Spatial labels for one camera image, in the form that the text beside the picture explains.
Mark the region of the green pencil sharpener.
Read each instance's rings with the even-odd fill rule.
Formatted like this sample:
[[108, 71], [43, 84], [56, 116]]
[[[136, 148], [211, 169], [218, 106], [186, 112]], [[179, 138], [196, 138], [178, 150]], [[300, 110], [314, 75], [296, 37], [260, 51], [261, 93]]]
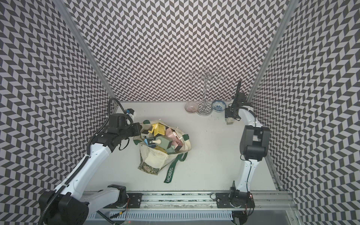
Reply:
[[156, 145], [156, 147], [155, 147], [156, 150], [159, 150], [159, 151], [167, 153], [167, 154], [175, 154], [175, 149], [174, 149], [174, 146], [172, 145], [172, 143], [173, 143], [173, 140], [166, 136], [159, 136], [151, 141], [151, 144]]

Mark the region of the cream pencil sharpener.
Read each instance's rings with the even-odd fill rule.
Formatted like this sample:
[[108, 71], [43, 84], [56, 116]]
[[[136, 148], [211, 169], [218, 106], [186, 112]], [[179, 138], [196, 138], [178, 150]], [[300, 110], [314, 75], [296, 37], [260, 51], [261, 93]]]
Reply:
[[232, 118], [232, 117], [226, 118], [226, 124], [227, 125], [231, 125], [233, 123], [234, 123], [234, 118]]

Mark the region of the cream tote bag green handles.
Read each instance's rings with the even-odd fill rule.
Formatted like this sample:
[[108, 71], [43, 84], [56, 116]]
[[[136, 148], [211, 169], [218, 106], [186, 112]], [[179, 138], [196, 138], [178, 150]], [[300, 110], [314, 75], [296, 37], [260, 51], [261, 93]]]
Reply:
[[[183, 147], [180, 151], [176, 151], [175, 154], [167, 154], [156, 150], [155, 148], [150, 148], [145, 144], [145, 138], [156, 138], [152, 135], [152, 133], [149, 132], [149, 130], [152, 128], [152, 124], [154, 123], [161, 123], [166, 126], [166, 129], [171, 128], [176, 132], [177, 136], [183, 142]], [[185, 161], [188, 152], [192, 149], [189, 135], [184, 133], [178, 127], [168, 126], [161, 120], [145, 120], [141, 125], [142, 129], [140, 135], [134, 137], [133, 139], [134, 144], [139, 147], [140, 152], [140, 164], [138, 169], [148, 174], [158, 175], [164, 167], [169, 166], [164, 180], [164, 183], [169, 184], [173, 180], [176, 164], [178, 162]]]

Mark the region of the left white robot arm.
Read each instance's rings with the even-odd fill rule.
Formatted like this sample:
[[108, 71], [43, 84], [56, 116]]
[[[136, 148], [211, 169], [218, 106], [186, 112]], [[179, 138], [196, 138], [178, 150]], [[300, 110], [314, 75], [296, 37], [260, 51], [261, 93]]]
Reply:
[[41, 194], [38, 200], [41, 209], [38, 224], [82, 225], [88, 215], [106, 206], [128, 207], [129, 196], [125, 186], [112, 184], [89, 197], [84, 197], [83, 193], [95, 172], [122, 140], [138, 136], [141, 128], [137, 122], [99, 133], [90, 144], [89, 153], [66, 179], [55, 190]]

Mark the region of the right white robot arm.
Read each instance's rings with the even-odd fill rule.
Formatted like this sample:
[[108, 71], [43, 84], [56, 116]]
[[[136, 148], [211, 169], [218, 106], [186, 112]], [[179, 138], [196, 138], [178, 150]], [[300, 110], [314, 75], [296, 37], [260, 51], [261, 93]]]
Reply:
[[251, 103], [247, 101], [246, 94], [240, 91], [236, 92], [233, 102], [225, 109], [225, 119], [228, 125], [234, 121], [244, 123], [240, 140], [243, 166], [229, 192], [215, 194], [217, 207], [254, 209], [251, 181], [258, 164], [268, 154], [271, 131], [261, 124]]

